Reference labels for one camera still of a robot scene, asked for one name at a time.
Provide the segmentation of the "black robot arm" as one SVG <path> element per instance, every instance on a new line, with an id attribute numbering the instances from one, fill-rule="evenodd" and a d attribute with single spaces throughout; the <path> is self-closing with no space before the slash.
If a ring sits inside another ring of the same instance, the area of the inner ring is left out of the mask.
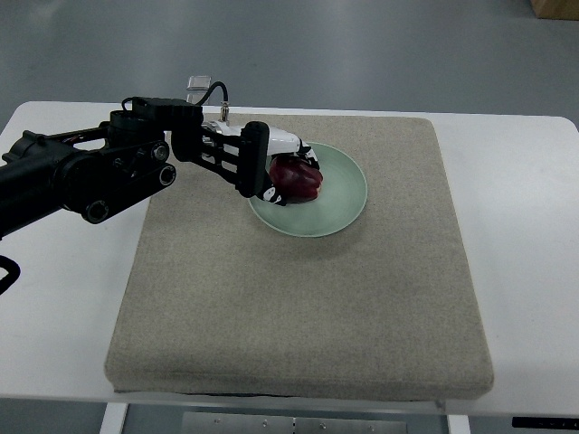
<path id="1" fill-rule="evenodd" d="M 255 190 L 243 133 L 228 138 L 203 124 L 203 104 L 217 81 L 195 103 L 181 99 L 126 98 L 97 127 L 44 135 L 25 130 L 3 154 L 1 234 L 60 209 L 98 224 L 167 188 L 176 179 L 168 158 L 219 174 L 244 196 Z"/>

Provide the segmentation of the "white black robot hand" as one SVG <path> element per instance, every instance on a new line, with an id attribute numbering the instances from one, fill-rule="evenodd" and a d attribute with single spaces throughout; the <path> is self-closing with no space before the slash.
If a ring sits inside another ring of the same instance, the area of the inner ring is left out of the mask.
<path id="1" fill-rule="evenodd" d="M 312 146 L 288 131 L 252 121 L 239 129 L 239 165 L 235 186 L 247 198 L 284 206 L 289 202 L 273 186 L 269 171 L 277 156 L 297 156 L 320 170 Z"/>

